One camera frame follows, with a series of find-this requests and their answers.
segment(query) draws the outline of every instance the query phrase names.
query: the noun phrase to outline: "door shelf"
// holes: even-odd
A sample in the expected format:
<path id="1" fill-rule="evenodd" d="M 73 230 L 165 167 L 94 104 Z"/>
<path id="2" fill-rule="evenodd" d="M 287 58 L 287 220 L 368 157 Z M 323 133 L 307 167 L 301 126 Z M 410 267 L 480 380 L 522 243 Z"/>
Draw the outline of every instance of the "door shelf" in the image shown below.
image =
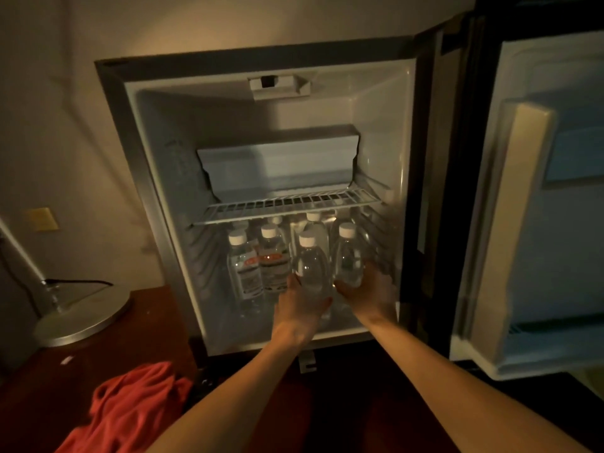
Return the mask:
<path id="1" fill-rule="evenodd" d="M 308 211 L 336 210 L 381 203 L 373 193 L 359 187 L 275 197 L 252 202 L 210 205 L 194 226 L 221 222 L 258 219 L 276 215 L 306 213 Z"/>

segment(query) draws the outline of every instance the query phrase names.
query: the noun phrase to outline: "lamp base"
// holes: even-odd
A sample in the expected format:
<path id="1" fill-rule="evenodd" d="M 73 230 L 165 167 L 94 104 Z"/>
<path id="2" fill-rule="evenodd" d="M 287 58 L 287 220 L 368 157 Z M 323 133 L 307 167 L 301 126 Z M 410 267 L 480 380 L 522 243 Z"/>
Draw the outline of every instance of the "lamp base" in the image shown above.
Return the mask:
<path id="1" fill-rule="evenodd" d="M 94 335 L 113 323 L 130 305 L 130 291 L 121 286 L 101 289 L 63 312 L 37 322 L 34 337 L 42 347 L 60 347 Z"/>

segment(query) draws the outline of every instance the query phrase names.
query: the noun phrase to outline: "electrical outlet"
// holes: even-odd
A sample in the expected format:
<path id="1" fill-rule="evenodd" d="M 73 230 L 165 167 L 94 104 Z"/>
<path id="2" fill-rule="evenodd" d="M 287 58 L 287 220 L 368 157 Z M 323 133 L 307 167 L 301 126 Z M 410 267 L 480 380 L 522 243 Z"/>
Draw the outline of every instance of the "electrical outlet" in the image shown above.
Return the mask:
<path id="1" fill-rule="evenodd" d="M 30 208 L 25 211 L 34 232 L 58 231 L 59 225 L 50 208 Z"/>

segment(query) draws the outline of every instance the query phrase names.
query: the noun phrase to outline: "red cloth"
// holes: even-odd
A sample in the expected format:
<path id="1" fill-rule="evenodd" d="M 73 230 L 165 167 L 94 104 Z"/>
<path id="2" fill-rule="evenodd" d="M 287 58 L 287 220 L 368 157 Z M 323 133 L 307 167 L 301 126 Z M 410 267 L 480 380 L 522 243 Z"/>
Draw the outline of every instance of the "red cloth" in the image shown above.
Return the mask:
<path id="1" fill-rule="evenodd" d="M 178 419 L 192 387 L 170 362 L 144 364 L 95 389 L 91 423 L 75 428 L 56 453 L 144 452 Z"/>

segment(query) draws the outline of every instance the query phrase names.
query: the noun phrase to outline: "mini fridge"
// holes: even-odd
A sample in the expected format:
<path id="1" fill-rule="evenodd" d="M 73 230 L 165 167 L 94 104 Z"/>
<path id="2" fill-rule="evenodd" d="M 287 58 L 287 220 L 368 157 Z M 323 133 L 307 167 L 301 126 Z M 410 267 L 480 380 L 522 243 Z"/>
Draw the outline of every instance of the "mini fridge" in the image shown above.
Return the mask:
<path id="1" fill-rule="evenodd" d="M 597 12 L 478 0 L 410 37 L 98 61 L 198 364 L 270 338 L 236 309 L 233 223 L 343 208 L 443 355 L 494 379 L 604 362 Z M 309 348 L 371 338 L 336 316 Z"/>

